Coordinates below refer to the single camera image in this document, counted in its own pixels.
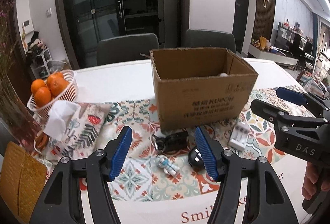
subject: open cardboard box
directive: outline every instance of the open cardboard box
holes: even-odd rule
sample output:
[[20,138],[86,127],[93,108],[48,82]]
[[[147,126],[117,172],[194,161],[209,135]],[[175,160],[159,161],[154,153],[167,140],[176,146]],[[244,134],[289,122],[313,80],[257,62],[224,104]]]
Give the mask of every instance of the open cardboard box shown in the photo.
[[153,84],[162,130],[193,127],[236,117],[258,77],[224,48],[151,51]]

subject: screw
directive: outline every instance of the screw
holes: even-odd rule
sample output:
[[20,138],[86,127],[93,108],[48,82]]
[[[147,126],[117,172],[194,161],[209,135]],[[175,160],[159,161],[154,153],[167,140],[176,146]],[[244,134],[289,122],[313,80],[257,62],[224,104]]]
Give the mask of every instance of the screw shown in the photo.
[[98,149],[97,151],[95,151],[95,155],[96,156],[102,156],[104,154],[104,150],[103,149]]
[[264,156],[261,156],[261,157],[259,157],[259,161],[265,163],[265,162],[267,162],[267,158]]
[[231,150],[229,150],[229,149],[225,149],[223,151],[223,154],[226,155],[226,156],[232,156],[233,152]]
[[66,164],[67,162],[69,162],[69,160],[70,160],[69,157],[63,157],[63,158],[61,159],[61,163]]

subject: floral fabric tissue holder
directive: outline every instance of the floral fabric tissue holder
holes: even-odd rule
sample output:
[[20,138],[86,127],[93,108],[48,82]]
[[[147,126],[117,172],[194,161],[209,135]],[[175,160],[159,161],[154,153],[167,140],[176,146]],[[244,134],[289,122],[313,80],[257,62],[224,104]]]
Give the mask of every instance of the floral fabric tissue holder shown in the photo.
[[57,164],[63,156],[76,160],[92,154],[104,119],[111,107],[111,104],[78,104],[81,108],[73,114],[61,141],[50,140],[46,159],[54,164]]

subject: glass door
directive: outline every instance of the glass door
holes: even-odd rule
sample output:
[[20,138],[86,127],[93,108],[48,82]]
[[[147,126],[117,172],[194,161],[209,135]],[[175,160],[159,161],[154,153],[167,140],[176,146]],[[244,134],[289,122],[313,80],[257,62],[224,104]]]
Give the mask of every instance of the glass door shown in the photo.
[[123,1],[66,0],[64,4],[79,66],[96,66],[99,41],[126,35]]

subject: orange fruit in basket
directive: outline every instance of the orange fruit in basket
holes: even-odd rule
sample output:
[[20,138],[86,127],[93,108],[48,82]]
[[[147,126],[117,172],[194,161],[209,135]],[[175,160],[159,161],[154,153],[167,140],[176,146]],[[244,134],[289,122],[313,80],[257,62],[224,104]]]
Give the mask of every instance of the orange fruit in basket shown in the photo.
[[42,79],[34,80],[31,84],[31,93],[35,95],[41,87],[46,87],[46,83]]
[[50,88],[52,85],[52,82],[55,78],[62,78],[64,79],[63,73],[61,72],[56,72],[48,76],[47,78],[47,86]]
[[56,77],[51,83],[51,92],[53,96],[58,96],[69,85],[69,82],[61,77]]
[[40,87],[34,95],[34,101],[38,107],[43,107],[52,99],[51,91],[47,87]]

